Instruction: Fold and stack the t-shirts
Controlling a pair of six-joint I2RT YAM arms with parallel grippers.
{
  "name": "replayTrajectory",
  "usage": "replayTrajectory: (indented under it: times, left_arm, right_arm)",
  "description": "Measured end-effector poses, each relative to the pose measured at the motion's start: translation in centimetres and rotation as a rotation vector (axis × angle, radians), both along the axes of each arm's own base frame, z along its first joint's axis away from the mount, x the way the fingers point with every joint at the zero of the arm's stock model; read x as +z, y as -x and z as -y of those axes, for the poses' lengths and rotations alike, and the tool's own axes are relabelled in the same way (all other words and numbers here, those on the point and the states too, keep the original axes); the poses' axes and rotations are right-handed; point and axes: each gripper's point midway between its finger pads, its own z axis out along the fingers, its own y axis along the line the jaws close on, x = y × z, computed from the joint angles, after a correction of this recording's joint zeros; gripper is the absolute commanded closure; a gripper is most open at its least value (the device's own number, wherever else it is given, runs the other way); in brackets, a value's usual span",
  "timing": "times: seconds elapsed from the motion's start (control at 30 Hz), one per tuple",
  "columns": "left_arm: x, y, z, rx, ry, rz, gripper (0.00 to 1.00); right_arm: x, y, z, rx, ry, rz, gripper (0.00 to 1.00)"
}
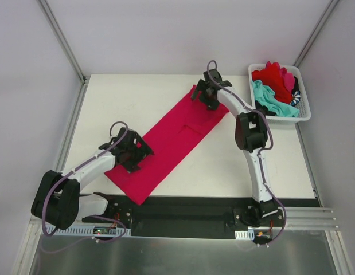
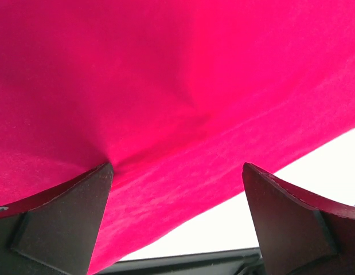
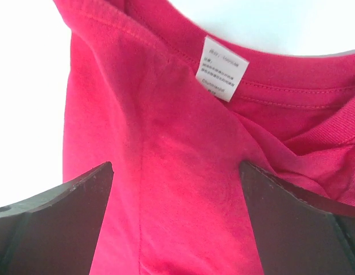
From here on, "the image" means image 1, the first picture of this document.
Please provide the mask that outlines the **magenta pink t shirt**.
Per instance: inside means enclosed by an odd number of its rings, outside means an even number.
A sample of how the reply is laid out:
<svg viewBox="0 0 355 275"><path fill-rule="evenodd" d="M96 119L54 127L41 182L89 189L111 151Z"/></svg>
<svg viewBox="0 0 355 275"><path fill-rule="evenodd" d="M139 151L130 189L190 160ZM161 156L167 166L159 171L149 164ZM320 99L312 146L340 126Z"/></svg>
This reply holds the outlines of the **magenta pink t shirt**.
<svg viewBox="0 0 355 275"><path fill-rule="evenodd" d="M190 97L191 90L157 122L143 140L154 154L140 162L140 170L129 173L116 166L105 176L118 186L133 202L141 205L154 189L174 170L196 145L228 113L220 104L211 111L199 100Z"/></svg>

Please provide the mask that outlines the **white plastic laundry basket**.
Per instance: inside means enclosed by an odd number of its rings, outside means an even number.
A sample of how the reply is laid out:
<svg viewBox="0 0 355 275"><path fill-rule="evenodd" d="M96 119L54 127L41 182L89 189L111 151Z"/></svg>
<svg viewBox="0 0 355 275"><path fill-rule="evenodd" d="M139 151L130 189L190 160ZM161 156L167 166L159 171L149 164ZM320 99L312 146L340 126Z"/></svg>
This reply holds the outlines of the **white plastic laundry basket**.
<svg viewBox="0 0 355 275"><path fill-rule="evenodd" d="M249 79L249 88L251 94L251 105L253 107L255 106L255 97L254 97L253 87L251 85L252 72L255 70L264 69L265 66L266 66L265 64L251 64L248 66L248 79ZM267 120L270 121L271 123L285 124L285 125L295 124L300 121L308 121L311 118L311 111L310 111L309 101L307 98L307 94L306 94L306 90L305 90L305 86L302 80L300 70L297 67L291 65L280 64L280 66L286 68L287 71L289 73L292 73L298 80L301 98L299 103L295 106L295 108L299 110L299 114L297 117L266 116Z"/></svg>

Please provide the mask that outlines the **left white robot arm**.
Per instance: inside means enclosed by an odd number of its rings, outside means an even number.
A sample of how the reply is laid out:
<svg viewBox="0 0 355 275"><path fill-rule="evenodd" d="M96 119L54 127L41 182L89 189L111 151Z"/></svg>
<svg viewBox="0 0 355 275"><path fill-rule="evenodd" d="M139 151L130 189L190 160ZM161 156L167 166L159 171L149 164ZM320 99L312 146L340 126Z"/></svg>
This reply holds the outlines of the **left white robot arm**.
<svg viewBox="0 0 355 275"><path fill-rule="evenodd" d="M41 179L31 207L31 214L42 220L46 236L55 230L69 228L75 220L95 215L101 222L111 222L115 209L103 195L81 195L81 190L96 178L122 167L128 174L140 169L139 164L153 155L152 148L134 130L122 127L117 136L100 145L97 151L74 168L61 172L49 170Z"/></svg>

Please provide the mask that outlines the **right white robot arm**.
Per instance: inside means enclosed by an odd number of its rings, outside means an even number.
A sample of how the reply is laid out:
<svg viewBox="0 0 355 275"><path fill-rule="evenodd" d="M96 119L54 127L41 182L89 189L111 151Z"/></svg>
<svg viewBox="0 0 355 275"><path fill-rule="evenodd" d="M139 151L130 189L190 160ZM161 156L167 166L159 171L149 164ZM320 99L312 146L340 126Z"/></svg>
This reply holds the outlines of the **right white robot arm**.
<svg viewBox="0 0 355 275"><path fill-rule="evenodd" d="M199 98L209 109L225 106L235 117L235 142L244 152L252 182L252 206L240 215L240 221L251 227L265 226L278 212L278 206L271 191L265 160L267 141L273 141L263 113L253 109L236 93L232 84L223 80L217 69L203 73L191 98Z"/></svg>

